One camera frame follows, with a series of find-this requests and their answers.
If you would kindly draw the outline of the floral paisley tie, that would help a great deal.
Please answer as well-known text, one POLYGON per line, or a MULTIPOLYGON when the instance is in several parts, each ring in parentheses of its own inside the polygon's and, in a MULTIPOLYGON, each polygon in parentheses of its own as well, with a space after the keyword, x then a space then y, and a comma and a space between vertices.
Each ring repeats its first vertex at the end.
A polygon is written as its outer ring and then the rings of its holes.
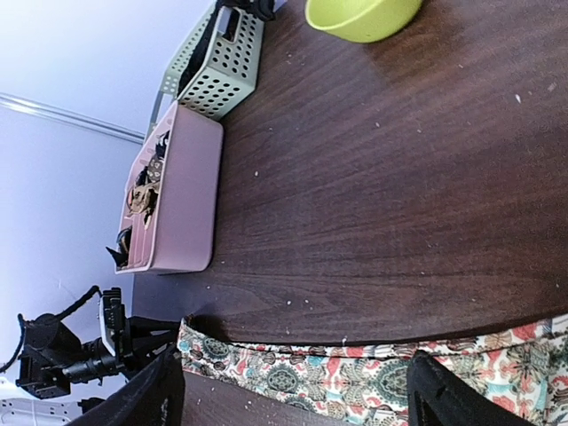
POLYGON ((417 351, 534 425, 567 423, 567 318, 490 335, 368 346, 225 343, 180 324, 189 373, 355 425, 406 425, 406 372, 417 351))

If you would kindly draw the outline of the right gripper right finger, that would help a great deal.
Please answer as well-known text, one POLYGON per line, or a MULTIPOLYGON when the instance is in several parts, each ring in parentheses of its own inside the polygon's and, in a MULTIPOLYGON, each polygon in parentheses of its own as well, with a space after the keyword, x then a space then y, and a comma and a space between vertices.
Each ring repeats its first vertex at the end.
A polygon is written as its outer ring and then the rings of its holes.
POLYGON ((526 425, 527 420, 484 398, 425 351, 407 373, 408 423, 416 426, 526 425))

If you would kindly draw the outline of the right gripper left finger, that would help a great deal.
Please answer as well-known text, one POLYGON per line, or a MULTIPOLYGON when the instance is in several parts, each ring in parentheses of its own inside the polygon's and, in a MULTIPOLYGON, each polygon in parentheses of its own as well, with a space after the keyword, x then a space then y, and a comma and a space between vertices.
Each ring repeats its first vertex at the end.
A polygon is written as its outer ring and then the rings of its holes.
POLYGON ((169 345, 120 390, 71 423, 75 426, 179 425, 184 399, 180 352, 169 345))

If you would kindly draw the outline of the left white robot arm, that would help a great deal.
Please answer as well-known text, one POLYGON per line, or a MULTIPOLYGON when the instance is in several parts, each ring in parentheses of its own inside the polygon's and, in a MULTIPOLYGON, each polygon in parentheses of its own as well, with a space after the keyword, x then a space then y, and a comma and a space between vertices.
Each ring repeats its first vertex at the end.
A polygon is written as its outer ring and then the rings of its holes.
POLYGON ((101 335, 87 343, 65 325, 70 314, 20 322, 20 376, 27 398, 2 398, 3 425, 179 425, 185 382, 175 345, 177 322, 100 315, 101 335), (74 384, 121 375, 107 398, 63 402, 74 384))

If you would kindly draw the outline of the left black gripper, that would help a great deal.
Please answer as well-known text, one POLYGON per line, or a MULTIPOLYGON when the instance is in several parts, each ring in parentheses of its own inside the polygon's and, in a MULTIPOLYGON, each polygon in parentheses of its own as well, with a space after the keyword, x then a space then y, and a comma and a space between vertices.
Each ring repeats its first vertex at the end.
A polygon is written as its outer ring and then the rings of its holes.
POLYGON ((29 395, 58 398, 77 383, 102 381, 108 376, 134 377, 178 338, 179 321, 131 317, 127 319, 126 366, 117 361, 101 338, 82 343, 55 315, 20 321, 22 347, 16 385, 29 395))

